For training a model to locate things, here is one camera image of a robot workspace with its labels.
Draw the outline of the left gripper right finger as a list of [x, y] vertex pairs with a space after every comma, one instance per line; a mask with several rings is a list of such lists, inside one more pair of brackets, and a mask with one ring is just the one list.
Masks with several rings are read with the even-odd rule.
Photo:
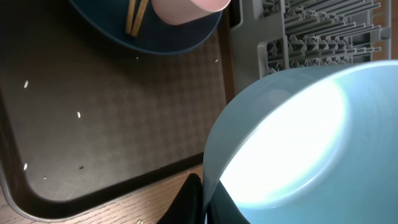
[[221, 182], [218, 182], [206, 211], [207, 224], [249, 224]]

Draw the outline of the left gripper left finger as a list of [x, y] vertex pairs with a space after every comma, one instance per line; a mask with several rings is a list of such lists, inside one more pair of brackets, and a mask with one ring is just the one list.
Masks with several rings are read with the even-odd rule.
[[197, 174], [191, 173], [157, 224], [203, 223], [202, 193], [201, 178]]

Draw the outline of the light blue bowl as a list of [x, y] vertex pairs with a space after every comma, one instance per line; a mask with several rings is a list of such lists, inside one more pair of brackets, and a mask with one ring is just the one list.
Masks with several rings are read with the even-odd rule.
[[397, 61], [292, 68], [240, 92], [203, 158], [249, 223], [397, 222]]

